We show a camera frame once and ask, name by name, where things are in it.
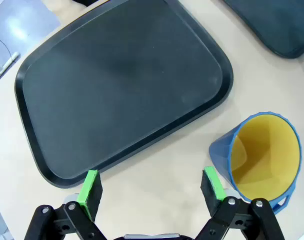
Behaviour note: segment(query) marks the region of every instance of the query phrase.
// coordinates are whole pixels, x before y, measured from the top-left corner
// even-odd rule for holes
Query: green pad
[[[206,166],[204,172],[211,182],[217,200],[223,201],[227,197],[226,192],[223,189],[221,181],[217,175],[217,172],[213,166]]]
[[[81,192],[78,195],[77,200],[76,200],[80,204],[81,208],[83,208],[83,210],[85,211],[85,213],[87,214],[89,219],[92,219],[92,218],[91,218],[91,214],[89,211],[87,201],[88,201],[90,191],[92,189],[94,181],[96,180],[97,175],[98,175],[98,170],[89,170],[88,171],[86,178],[84,180]]]

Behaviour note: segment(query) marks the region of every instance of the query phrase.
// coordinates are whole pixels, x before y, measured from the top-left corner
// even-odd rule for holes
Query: screw
[[[263,206],[263,202],[262,201],[256,201],[255,203],[259,208],[261,208]]]
[[[48,211],[49,211],[49,208],[48,208],[48,207],[45,207],[45,208],[42,209],[42,213],[43,213],[43,214],[46,214]]]
[[[227,202],[228,202],[228,204],[230,204],[230,205],[236,204],[236,201],[234,200],[234,198],[230,198]]]
[[[68,206],[68,209],[70,209],[70,210],[73,210],[75,208],[76,208],[76,205],[74,203],[72,203]]]

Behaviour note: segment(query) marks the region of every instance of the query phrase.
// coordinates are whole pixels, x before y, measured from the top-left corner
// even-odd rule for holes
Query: table surface
[[[104,191],[95,223],[108,239],[162,233],[195,238],[210,218],[200,190],[203,167],[213,165],[210,143],[249,115],[272,111],[288,118],[301,139],[296,189],[276,216],[285,238],[298,239],[304,233],[304,60],[283,59],[270,52],[222,1],[181,3],[229,58],[232,91],[213,111],[103,172]],[[14,93],[16,73],[25,57],[0,80],[0,211],[16,240],[24,238],[37,206],[58,208],[82,187],[54,187],[35,165]],[[221,179],[224,187],[231,188]],[[68,235],[66,239],[78,238]],[[242,239],[241,232],[232,229],[226,239]]]

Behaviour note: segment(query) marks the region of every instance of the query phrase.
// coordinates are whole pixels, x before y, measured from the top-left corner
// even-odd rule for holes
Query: black wire
[[[10,58],[11,58],[11,60],[13,61],[13,58],[12,58],[12,55],[11,55],[11,52],[10,52],[10,50],[8,49],[8,47],[7,47],[7,45],[5,45],[5,43],[4,42],[2,42],[1,40],[0,40],[0,42],[6,47],[6,49],[7,49],[7,51],[8,51],[8,54],[10,54]]]

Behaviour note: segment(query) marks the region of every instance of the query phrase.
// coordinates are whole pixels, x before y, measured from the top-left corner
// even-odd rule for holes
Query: blue cup
[[[246,201],[265,198],[275,214],[288,205],[302,151],[295,128],[280,114],[251,115],[213,142],[209,154],[217,171]]]

